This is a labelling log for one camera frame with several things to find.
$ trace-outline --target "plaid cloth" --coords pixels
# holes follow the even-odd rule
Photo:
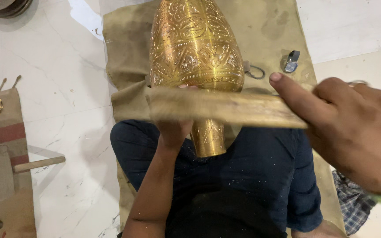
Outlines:
[[[346,234],[349,236],[355,234],[364,225],[376,202],[365,190],[338,171],[334,170],[332,174]]]

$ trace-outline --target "dark jeans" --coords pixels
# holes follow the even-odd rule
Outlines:
[[[111,131],[114,152],[136,190],[159,135],[155,125],[137,120],[119,122]],[[287,226],[308,232],[323,219],[312,149],[303,130],[244,127],[227,153],[204,159],[196,158],[192,141],[186,139],[177,156],[173,196],[200,184],[219,184],[255,197],[282,231]]]

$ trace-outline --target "person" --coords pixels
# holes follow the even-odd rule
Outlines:
[[[111,132],[138,191],[122,237],[346,237],[323,220],[312,149],[381,199],[381,90],[329,78],[312,92],[270,84],[309,128],[242,128],[226,154],[196,158],[191,121],[136,120]]]

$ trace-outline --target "brass vase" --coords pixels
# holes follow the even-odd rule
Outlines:
[[[214,0],[162,0],[152,26],[151,86],[187,84],[208,92],[240,92],[243,60],[235,36]],[[198,157],[226,152],[224,125],[195,121]]]

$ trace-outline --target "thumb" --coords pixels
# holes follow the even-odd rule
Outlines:
[[[310,124],[330,119],[333,106],[323,102],[311,92],[281,73],[270,75],[270,84],[286,102],[289,108]]]

